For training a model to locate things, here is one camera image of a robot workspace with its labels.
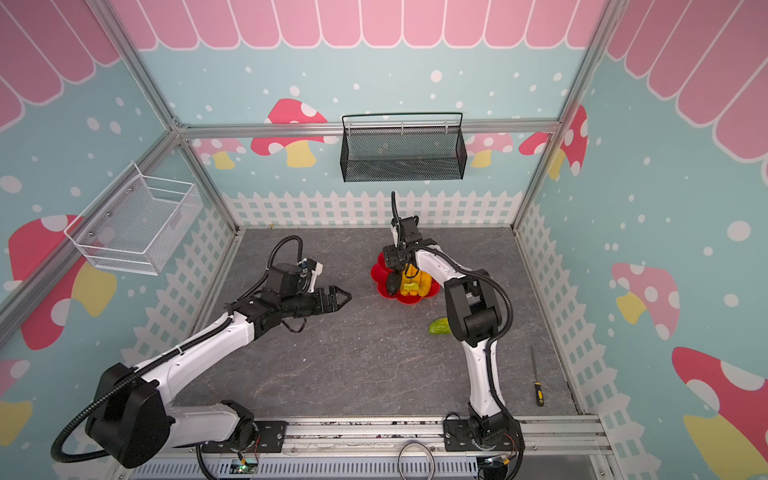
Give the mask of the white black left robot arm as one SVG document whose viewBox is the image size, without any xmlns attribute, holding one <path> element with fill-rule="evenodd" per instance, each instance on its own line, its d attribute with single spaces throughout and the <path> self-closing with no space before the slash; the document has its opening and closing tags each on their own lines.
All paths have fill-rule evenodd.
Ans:
<svg viewBox="0 0 768 480">
<path fill-rule="evenodd" d="M 178 407 L 175 397 L 193 380 L 233 352 L 290 320 L 307 321 L 350 302 L 349 292 L 316 284 L 321 263 L 298 252 L 292 263 L 267 261 L 261 278 L 222 315 L 186 341 L 134 366 L 117 363 L 101 376 L 93 401 L 53 440 L 51 458 L 62 464 L 112 457 L 136 468 L 166 448 L 200 451 L 218 444 L 238 454 L 261 439 L 254 414 L 222 400 L 203 407 Z"/>
</svg>

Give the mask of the yellow fake banana bunch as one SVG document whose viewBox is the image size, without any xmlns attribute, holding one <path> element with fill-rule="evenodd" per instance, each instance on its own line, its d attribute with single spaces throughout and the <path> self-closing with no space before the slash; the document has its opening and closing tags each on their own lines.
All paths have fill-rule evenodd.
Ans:
<svg viewBox="0 0 768 480">
<path fill-rule="evenodd" d="M 399 294 L 403 297 L 427 297 L 432 289 L 432 277 L 418 268 L 418 277 L 415 282 L 404 282 L 403 272 L 399 286 Z"/>
</svg>

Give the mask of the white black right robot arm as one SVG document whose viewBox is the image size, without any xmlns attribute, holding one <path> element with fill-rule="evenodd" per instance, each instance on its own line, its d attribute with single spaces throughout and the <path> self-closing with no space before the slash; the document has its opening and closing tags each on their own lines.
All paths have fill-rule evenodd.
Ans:
<svg viewBox="0 0 768 480">
<path fill-rule="evenodd" d="M 397 195 L 391 194 L 393 243 L 383 248 L 385 280 L 390 296 L 421 296 L 440 285 L 446 318 L 453 337 L 461 343 L 470 380 L 468 426 L 471 439 L 482 450 L 508 449 L 514 463 L 508 479 L 520 470 L 525 443 L 522 429 L 499 390 L 497 342 L 511 329 L 514 311 L 509 295 L 489 273 L 465 267 L 419 231 L 419 217 L 403 217 Z"/>
</svg>

